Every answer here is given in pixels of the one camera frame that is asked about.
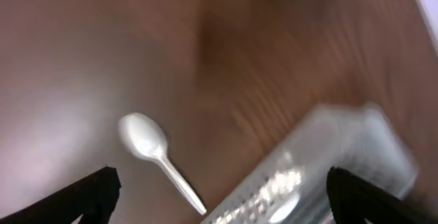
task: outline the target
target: brown surface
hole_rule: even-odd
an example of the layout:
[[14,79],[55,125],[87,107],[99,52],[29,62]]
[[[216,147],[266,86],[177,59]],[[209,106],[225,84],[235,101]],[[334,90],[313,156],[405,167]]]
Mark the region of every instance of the brown surface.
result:
[[438,59],[414,0],[0,0],[0,216],[116,166],[113,223],[201,218],[116,122],[153,117],[212,210],[317,103],[381,104],[438,196]]

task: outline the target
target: spoon bowl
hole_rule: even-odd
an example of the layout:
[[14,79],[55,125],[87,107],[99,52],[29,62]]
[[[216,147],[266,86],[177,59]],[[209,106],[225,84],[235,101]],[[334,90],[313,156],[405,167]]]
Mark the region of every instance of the spoon bowl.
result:
[[125,146],[137,158],[158,160],[167,153],[166,137],[156,122],[144,114],[132,113],[119,122]]

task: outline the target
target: clear plastic container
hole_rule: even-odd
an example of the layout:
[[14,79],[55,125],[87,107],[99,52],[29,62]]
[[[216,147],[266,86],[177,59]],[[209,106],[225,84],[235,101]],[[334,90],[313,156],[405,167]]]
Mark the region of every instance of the clear plastic container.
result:
[[403,197],[417,168],[375,105],[320,106],[202,222],[332,223],[326,175],[340,166]]

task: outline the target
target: black object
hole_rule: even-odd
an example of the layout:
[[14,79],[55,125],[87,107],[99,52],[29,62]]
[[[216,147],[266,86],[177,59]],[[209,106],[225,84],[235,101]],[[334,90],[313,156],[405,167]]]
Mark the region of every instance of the black object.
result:
[[438,223],[345,169],[328,173],[327,195],[337,224]]
[[107,224],[114,211],[120,181],[114,168],[103,169],[67,186],[43,200],[0,219],[0,224]]

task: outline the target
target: spoon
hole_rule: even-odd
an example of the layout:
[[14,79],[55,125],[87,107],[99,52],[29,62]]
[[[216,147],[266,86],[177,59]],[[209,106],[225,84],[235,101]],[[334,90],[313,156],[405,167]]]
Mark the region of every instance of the spoon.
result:
[[158,164],[199,214],[206,213],[201,200],[168,159],[168,143],[157,123],[143,114],[133,113],[120,120],[119,128],[122,141],[135,157]]

